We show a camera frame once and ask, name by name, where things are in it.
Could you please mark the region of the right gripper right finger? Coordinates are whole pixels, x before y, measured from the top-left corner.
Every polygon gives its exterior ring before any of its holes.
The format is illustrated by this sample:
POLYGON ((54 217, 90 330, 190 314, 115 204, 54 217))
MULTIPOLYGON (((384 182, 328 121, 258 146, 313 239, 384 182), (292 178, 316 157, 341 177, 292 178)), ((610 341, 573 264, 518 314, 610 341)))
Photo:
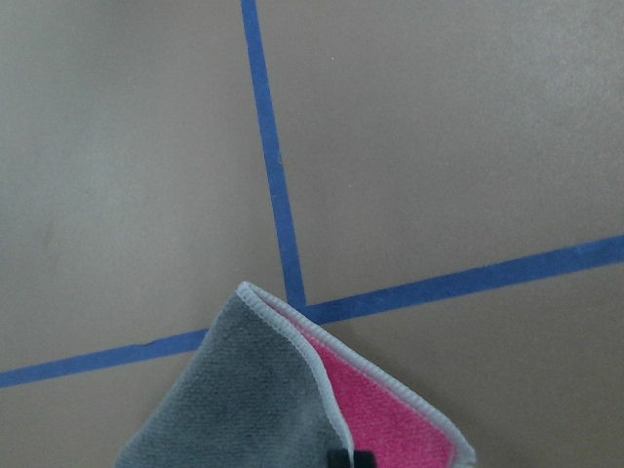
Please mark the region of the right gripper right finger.
POLYGON ((375 456, 372 451, 355 450, 353 452, 354 468, 375 468, 375 456))

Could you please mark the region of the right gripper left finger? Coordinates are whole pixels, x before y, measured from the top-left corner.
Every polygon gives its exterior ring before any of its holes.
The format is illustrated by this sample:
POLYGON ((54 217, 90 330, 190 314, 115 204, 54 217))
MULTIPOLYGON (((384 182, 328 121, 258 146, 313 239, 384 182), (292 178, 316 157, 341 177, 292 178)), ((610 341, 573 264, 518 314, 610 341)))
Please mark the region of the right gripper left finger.
POLYGON ((349 451, 346 448, 332 448, 327 452, 328 468, 349 468, 349 451))

